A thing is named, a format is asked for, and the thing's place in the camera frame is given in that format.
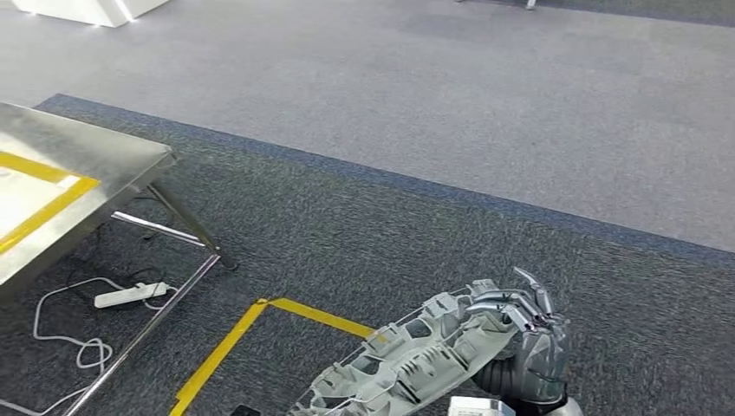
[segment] yellow tape marking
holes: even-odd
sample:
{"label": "yellow tape marking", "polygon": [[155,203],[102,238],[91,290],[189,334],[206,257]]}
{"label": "yellow tape marking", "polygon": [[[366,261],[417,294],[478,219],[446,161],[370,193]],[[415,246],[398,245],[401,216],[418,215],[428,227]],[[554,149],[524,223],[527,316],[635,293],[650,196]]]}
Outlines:
{"label": "yellow tape marking", "polygon": [[[63,171],[62,169],[56,169],[55,167],[21,158],[20,156],[7,152],[0,152],[0,166],[52,183],[57,183],[69,175],[74,175],[73,173]],[[80,196],[84,195],[100,183],[97,179],[79,175],[74,176],[79,178],[75,184],[70,186],[63,194],[56,197],[43,208],[36,211],[36,213],[26,218],[25,221],[21,222],[7,235],[0,238],[0,254],[3,254],[12,246],[18,244],[18,242],[26,238],[31,232],[38,229],[41,225],[44,225],[54,215],[63,211],[64,208],[71,205],[72,202],[76,201]]]}
{"label": "yellow tape marking", "polygon": [[310,306],[291,301],[290,299],[279,298],[273,301],[258,299],[248,308],[245,315],[237,321],[235,326],[232,327],[230,333],[224,336],[224,339],[216,348],[214,348],[202,365],[197,368],[197,371],[194,372],[192,377],[190,377],[184,386],[181,387],[179,392],[176,394],[176,398],[179,402],[176,403],[176,406],[174,406],[171,412],[168,413],[169,416],[181,416],[184,414],[186,408],[189,407],[194,398],[197,397],[199,390],[201,390],[211,375],[214,374],[214,371],[219,367],[219,364],[224,360],[225,356],[230,353],[232,347],[237,343],[237,340],[245,334],[268,305],[275,306],[276,308],[288,311],[292,314],[303,316],[304,318],[312,321],[329,325],[332,328],[337,328],[341,331],[357,335],[362,338],[368,338],[373,334],[373,332],[375,332],[374,329],[360,325],[357,322],[352,322],[322,310],[311,308]]}
{"label": "yellow tape marking", "polygon": [[324,325],[329,325],[332,328],[337,328],[341,331],[350,333],[352,335],[357,335],[362,338],[368,338],[370,335],[373,334],[373,332],[375,332],[374,329],[366,327],[365,325],[360,325],[357,322],[352,322],[339,316],[328,314],[327,312],[324,312],[322,310],[314,309],[310,306],[306,306],[299,302],[291,301],[289,299],[276,299],[274,301],[270,301],[269,305],[289,311],[292,314],[303,316],[304,318],[309,318],[312,321],[317,321],[319,323],[323,323]]}

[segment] power cord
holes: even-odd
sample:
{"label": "power cord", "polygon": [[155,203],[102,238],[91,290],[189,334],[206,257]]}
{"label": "power cord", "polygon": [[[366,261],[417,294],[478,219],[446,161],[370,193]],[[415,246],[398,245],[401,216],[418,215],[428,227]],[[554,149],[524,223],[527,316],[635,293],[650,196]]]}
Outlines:
{"label": "power cord", "polygon": [[[73,289],[78,286],[82,286],[83,284],[87,284],[91,282],[104,282],[104,283],[109,284],[110,286],[112,286],[113,288],[117,290],[125,289],[124,287],[111,281],[110,279],[107,279],[105,277],[95,277],[92,279],[85,280],[83,282],[70,284],[61,289],[53,290],[47,293],[41,298],[40,301],[38,301],[38,304],[36,305],[36,316],[33,319],[33,337],[37,339],[38,341],[67,341],[67,342],[71,342],[79,346],[80,347],[79,352],[76,353],[76,366],[81,369],[98,367],[99,368],[98,376],[99,376],[105,372],[105,362],[107,362],[113,356],[113,348],[107,345],[106,343],[104,343],[101,338],[92,338],[91,340],[88,340],[88,341],[79,341],[75,338],[64,336],[64,335],[40,335],[38,334],[38,325],[39,325],[39,321],[41,320],[41,306],[43,306],[43,302],[45,302],[46,299],[58,293],[62,293],[65,290]],[[177,288],[173,288],[171,286],[167,286],[167,289],[179,291]],[[143,300],[142,302],[144,305],[146,305],[146,308],[149,308],[149,309],[158,310],[162,308],[158,306],[153,306],[150,303],[148,303],[146,300]],[[98,361],[89,362],[89,363],[84,363],[81,361],[81,357],[84,354],[85,349],[87,348],[98,348],[99,353],[100,353],[100,358]],[[78,394],[84,393],[85,391],[87,391],[88,388],[89,386],[86,386],[73,393],[67,394],[66,396],[58,400],[56,403],[51,405],[48,409],[44,410],[43,412],[36,412],[26,407],[19,406],[15,403],[10,403],[7,400],[0,400],[0,406],[8,407],[9,409],[15,410],[23,414],[27,414],[28,416],[44,416],[48,414],[49,412],[53,411],[55,408],[57,408],[61,403],[75,397]]]}

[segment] metal table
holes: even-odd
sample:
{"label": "metal table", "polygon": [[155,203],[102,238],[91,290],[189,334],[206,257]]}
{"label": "metal table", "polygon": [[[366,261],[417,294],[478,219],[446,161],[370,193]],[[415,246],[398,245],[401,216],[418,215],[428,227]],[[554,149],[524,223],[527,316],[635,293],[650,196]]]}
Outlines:
{"label": "metal table", "polygon": [[[217,262],[237,264],[156,179],[175,164],[169,146],[29,108],[0,103],[0,297],[5,298],[115,218],[210,251],[66,415],[77,413],[143,338]],[[192,234],[117,211],[147,189]]]}

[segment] robot finger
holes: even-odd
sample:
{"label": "robot finger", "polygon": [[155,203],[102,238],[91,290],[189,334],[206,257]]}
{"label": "robot finger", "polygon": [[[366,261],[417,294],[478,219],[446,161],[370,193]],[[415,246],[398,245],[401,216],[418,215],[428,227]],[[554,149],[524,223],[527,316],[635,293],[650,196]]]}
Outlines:
{"label": "robot finger", "polygon": [[551,316],[554,313],[554,303],[551,301],[551,296],[546,288],[544,288],[544,286],[536,280],[536,277],[531,275],[528,271],[519,267],[513,267],[513,271],[526,279],[526,282],[528,282],[536,294],[536,304],[538,304],[544,314]]}
{"label": "robot finger", "polygon": [[531,301],[528,292],[524,290],[491,290],[477,296],[474,303],[483,302],[508,302],[513,303],[525,310],[531,317],[539,322],[546,323],[544,312]]}

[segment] floor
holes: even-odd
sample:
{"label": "floor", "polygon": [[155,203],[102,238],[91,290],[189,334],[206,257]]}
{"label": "floor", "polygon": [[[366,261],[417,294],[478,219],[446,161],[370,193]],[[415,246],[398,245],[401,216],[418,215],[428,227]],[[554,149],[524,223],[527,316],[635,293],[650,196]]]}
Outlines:
{"label": "floor", "polygon": [[2,8],[0,100],[70,94],[735,250],[735,29],[540,4],[176,0],[120,29]]}
{"label": "floor", "polygon": [[[226,334],[239,332],[235,322],[256,299],[285,297],[378,328],[475,279],[522,288],[513,265],[536,273],[571,320],[569,392],[585,414],[619,416],[621,400],[635,415],[735,414],[733,253],[728,265],[712,264],[708,252],[716,250],[668,239],[688,251],[683,258],[611,240],[640,234],[629,229],[600,232],[584,218],[74,97],[57,95],[41,109],[178,149],[166,186],[241,263],[214,268],[196,285],[83,416],[228,416],[240,405],[283,414],[361,339],[269,307],[175,412],[182,386]],[[529,209],[533,221],[522,215]],[[151,200],[124,211],[166,221]],[[106,223],[14,302],[0,303],[0,399],[40,410],[94,378],[94,369],[75,368],[76,346],[31,338],[42,294],[95,276],[127,287],[180,286],[203,259],[177,240]],[[77,289],[48,299],[41,334],[99,336],[119,354],[153,314],[139,303],[98,310],[92,298],[106,288]],[[88,350],[83,360],[94,356]],[[483,394],[471,386],[455,393]],[[419,415],[446,415],[447,399]],[[18,413],[0,407],[0,415]]]}

